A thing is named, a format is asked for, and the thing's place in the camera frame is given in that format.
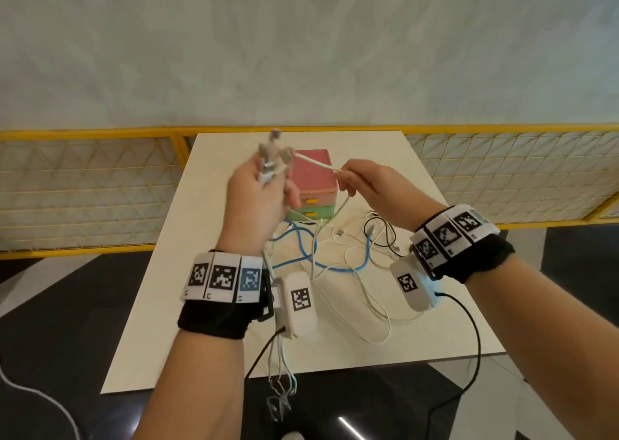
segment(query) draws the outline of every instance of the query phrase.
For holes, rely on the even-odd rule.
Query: forearm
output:
[[[239,438],[243,360],[242,340],[180,330],[133,438]]]
[[[578,439],[619,431],[619,329],[510,256],[466,284],[535,391]]]

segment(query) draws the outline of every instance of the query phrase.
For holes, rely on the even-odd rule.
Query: pink drawer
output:
[[[336,192],[301,193],[301,207],[322,207],[336,202]]]

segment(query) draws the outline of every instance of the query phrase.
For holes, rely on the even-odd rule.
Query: person's right hand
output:
[[[446,205],[413,186],[398,171],[370,160],[349,160],[336,173],[340,191],[357,191],[391,225],[415,231]]]

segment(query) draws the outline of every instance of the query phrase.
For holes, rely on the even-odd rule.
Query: person's left hand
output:
[[[290,179],[290,168],[265,186],[258,182],[259,172],[260,160],[254,154],[228,179],[226,209],[216,249],[260,256],[288,207],[301,207],[299,190]]]

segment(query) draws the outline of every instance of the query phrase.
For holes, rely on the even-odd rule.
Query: tabletop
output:
[[[174,200],[153,251],[142,285],[135,298],[102,393],[149,389],[155,386],[165,358],[177,332],[176,320],[182,308],[180,295],[194,257],[212,248],[223,219],[227,179],[234,169],[265,142],[266,133],[202,133],[192,148]],[[358,132],[283,132],[282,146],[298,150],[326,148],[334,166],[349,158],[368,158],[392,166],[423,192],[445,203],[421,161],[400,131]],[[337,207],[345,193],[337,194]],[[363,225],[367,203],[357,194],[332,222],[336,229],[356,234]],[[402,249],[407,249],[410,233],[397,229]],[[344,252],[354,246],[327,240],[327,228],[319,237],[316,260],[330,265],[343,261]],[[306,249],[310,249],[307,238]],[[349,252],[351,264],[363,262],[364,250]],[[294,233],[278,241],[271,261],[278,264],[301,256]],[[375,260],[388,265],[389,258],[376,254]],[[309,269],[297,263],[277,269],[278,275]],[[385,307],[391,318],[407,319],[417,314],[406,304],[396,280],[388,270],[368,265],[360,276],[368,291]],[[367,307],[359,284],[351,274],[325,272],[314,282],[342,317],[369,340],[380,341],[388,331],[385,320],[378,319]],[[482,341],[482,353],[501,353],[504,348],[488,326],[465,286],[450,278],[441,289],[458,298],[476,320]],[[318,329],[296,340],[286,340],[289,366],[295,373],[383,365],[411,361],[471,357],[477,353],[474,329],[462,309],[452,301],[426,311],[411,322],[394,322],[387,341],[372,345],[354,334],[315,292]],[[275,328],[274,319],[253,322],[244,339],[246,370],[268,341]],[[266,357],[252,376],[265,376]]]

